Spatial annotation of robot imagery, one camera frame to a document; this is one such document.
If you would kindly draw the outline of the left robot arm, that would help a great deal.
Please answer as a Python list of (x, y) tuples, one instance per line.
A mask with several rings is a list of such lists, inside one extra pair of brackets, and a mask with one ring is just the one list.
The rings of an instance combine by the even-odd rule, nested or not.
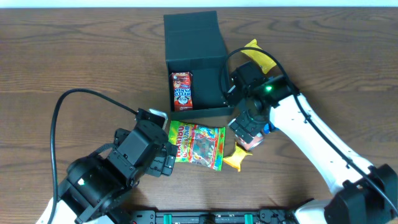
[(38, 223), (128, 223), (120, 209), (143, 175), (170, 176), (177, 147), (165, 132), (167, 114), (138, 110), (133, 130), (73, 161)]

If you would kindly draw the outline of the small Pringles can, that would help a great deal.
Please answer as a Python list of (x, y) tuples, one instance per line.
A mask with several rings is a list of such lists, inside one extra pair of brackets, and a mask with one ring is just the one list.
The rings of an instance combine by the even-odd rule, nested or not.
[(251, 151), (264, 140), (262, 131), (259, 131), (256, 135), (252, 135), (238, 124), (236, 118), (229, 122), (228, 127), (234, 132), (238, 144), (246, 151)]

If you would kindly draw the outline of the red Hello Panda box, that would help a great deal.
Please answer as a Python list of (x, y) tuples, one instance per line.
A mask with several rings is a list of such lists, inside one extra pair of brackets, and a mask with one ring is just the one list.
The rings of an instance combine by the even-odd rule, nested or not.
[(170, 74), (170, 79), (174, 94), (174, 110), (192, 110), (192, 74), (190, 72), (175, 72)]

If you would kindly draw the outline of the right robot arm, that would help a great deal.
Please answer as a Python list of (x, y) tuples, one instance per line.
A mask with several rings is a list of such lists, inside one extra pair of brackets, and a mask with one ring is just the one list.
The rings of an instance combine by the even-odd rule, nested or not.
[(282, 131), (304, 153), (333, 198), (310, 200), (292, 210), (296, 223), (387, 223), (397, 218), (397, 174), (375, 167), (345, 144), (283, 75), (266, 78), (247, 62), (232, 74), (227, 102), (239, 110), (229, 127), (246, 150), (266, 134)]

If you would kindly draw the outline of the blue Oreo cookie pack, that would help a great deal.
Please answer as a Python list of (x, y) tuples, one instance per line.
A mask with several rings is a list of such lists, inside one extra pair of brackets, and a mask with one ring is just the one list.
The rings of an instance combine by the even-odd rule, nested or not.
[(267, 123), (267, 124), (264, 126), (263, 133), (264, 133), (264, 134), (269, 134), (269, 133), (274, 132), (274, 131), (277, 131), (277, 130), (278, 130), (278, 129), (277, 129), (272, 123)]

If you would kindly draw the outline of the small yellow snack packet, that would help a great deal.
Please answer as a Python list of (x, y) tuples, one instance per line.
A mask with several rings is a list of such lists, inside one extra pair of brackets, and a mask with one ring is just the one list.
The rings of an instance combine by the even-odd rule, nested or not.
[(234, 152), (230, 156), (223, 158), (223, 162), (233, 168), (238, 172), (241, 172), (241, 164), (246, 156), (251, 156), (252, 153), (246, 151), (243, 147), (235, 143)]

